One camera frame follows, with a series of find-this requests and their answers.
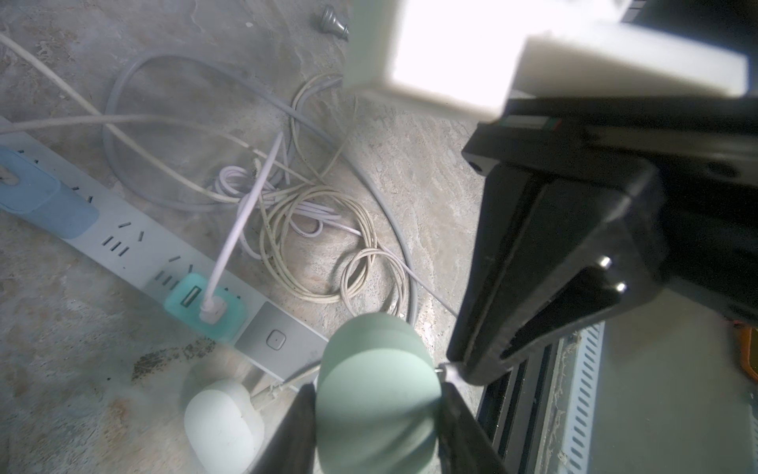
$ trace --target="light green ball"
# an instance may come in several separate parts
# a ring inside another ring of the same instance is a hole
[[[440,383],[424,342],[402,319],[351,319],[330,339],[316,394],[325,474],[417,474],[434,457]]]

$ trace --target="white block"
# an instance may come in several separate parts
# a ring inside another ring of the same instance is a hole
[[[593,22],[529,38],[513,87],[537,97],[737,97],[744,55],[630,24]]]
[[[208,474],[243,474],[263,445],[263,418],[250,393],[234,380],[220,380],[197,394],[184,413],[184,429]]]
[[[525,42],[514,5],[355,0],[344,86],[434,115],[496,120]]]
[[[618,23],[626,14],[632,0],[542,0],[545,3],[540,11],[551,8],[561,11],[560,17],[577,17],[583,21],[611,21]]]

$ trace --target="white plug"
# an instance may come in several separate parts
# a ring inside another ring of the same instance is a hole
[[[227,302],[218,295],[205,298],[200,304],[200,321],[214,325],[227,311]]]
[[[206,387],[187,405],[184,429],[208,474],[243,474],[261,451],[265,424],[234,380]]]

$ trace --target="white power strip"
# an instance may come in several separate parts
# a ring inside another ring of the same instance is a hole
[[[0,124],[10,122],[0,117]],[[97,222],[84,234],[64,242],[161,305],[185,275],[211,274],[213,260],[27,133],[0,135],[0,145],[23,151],[27,160],[92,203],[100,212]],[[219,288],[236,295],[248,312],[236,334],[222,342],[234,345],[260,369],[287,380],[321,360],[327,343],[324,336],[229,272],[224,272]]]
[[[579,333],[580,341],[566,410],[566,427],[559,455],[559,474],[587,474],[605,327],[603,321]]]

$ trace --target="power switch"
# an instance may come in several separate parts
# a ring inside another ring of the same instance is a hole
[[[268,339],[266,339],[266,344],[273,349],[273,350],[279,350],[284,345],[284,341],[287,339],[287,336],[284,335],[283,332],[277,331],[274,329],[271,334],[268,335]]]

